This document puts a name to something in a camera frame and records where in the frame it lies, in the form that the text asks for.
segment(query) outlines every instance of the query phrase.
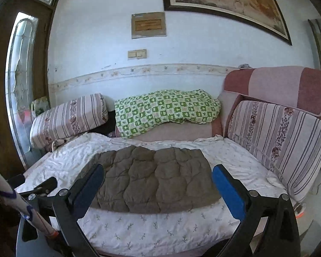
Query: silver bolt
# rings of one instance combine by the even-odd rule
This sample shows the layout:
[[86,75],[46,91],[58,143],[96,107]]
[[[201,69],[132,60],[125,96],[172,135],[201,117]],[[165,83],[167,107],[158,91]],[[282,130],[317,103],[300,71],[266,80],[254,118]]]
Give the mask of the silver bolt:
[[33,199],[36,198],[36,195],[34,193],[29,195],[29,200],[32,201]]
[[67,194],[68,194],[68,190],[65,188],[59,191],[60,196],[66,196]]
[[289,200],[289,196],[286,195],[286,194],[282,194],[282,199],[285,200],[285,201],[288,201]]
[[249,194],[252,196],[252,197],[257,197],[258,196],[258,192],[256,190],[250,190],[249,191]]

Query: gray cloth on sofa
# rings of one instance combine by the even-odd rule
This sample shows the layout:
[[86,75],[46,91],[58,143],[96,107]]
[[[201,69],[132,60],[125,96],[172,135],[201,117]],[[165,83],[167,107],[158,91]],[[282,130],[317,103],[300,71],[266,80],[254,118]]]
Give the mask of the gray cloth on sofa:
[[201,150],[172,147],[152,151],[130,146],[98,153],[79,177],[96,163],[106,171],[94,199],[104,210],[169,213],[209,206],[221,198]]

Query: green checkered pillow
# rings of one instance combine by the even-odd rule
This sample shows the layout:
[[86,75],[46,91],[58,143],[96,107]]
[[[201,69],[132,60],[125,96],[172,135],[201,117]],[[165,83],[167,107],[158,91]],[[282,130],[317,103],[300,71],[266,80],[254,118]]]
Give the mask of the green checkered pillow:
[[117,100],[116,125],[121,137],[130,138],[166,122],[210,123],[220,108],[220,101],[203,90],[162,90]]

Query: framed painting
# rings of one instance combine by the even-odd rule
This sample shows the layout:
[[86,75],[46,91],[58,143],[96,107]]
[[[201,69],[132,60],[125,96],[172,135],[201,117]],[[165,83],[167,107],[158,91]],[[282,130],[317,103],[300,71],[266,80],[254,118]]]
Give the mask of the framed painting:
[[264,30],[291,44],[276,0],[163,0],[164,10],[200,12],[231,18]]

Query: wallpaper border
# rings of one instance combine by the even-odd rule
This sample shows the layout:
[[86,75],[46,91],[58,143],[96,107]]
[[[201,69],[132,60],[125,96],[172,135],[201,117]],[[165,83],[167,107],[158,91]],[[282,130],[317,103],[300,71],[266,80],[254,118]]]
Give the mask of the wallpaper border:
[[96,73],[90,73],[74,77],[62,82],[49,84],[49,92],[57,93],[76,86],[91,84],[100,81],[127,78],[145,75],[166,75],[166,74],[197,74],[197,75],[217,75],[226,76],[236,67],[201,65],[201,64],[156,64],[130,66],[103,70]]

